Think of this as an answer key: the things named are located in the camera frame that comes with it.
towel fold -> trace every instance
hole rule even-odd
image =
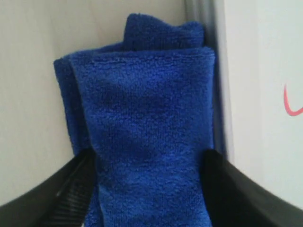
[[[86,227],[209,227],[214,52],[197,22],[131,14],[124,40],[54,62],[74,153],[97,153]]]

white surface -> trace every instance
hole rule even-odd
[[[0,204],[72,157],[53,60],[120,41],[132,12],[185,21],[175,0],[0,0]]]
[[[291,108],[303,107],[303,2],[218,0],[215,10],[229,158],[303,208],[303,114],[289,116],[283,103],[287,84]]]

folded towel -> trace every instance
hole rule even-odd
[[[74,153],[97,153],[86,227],[209,227],[214,52],[197,22],[131,14],[121,43],[54,62]]]

red mark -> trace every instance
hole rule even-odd
[[[288,98],[287,98],[286,85],[284,86],[284,106],[285,106],[286,112],[292,117],[298,116],[303,113],[303,107],[297,111],[292,111],[290,109],[289,103],[288,103]]]

